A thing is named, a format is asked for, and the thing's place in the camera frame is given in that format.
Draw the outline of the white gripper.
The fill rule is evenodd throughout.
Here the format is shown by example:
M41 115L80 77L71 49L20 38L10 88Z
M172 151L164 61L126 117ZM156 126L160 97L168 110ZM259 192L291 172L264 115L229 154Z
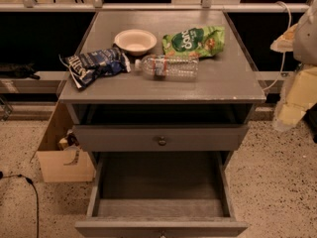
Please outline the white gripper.
M270 48L278 53L293 52L304 63L301 70L288 78L280 92L272 126L285 132L294 128L306 111L317 103L317 3L313 3L299 21L272 42Z

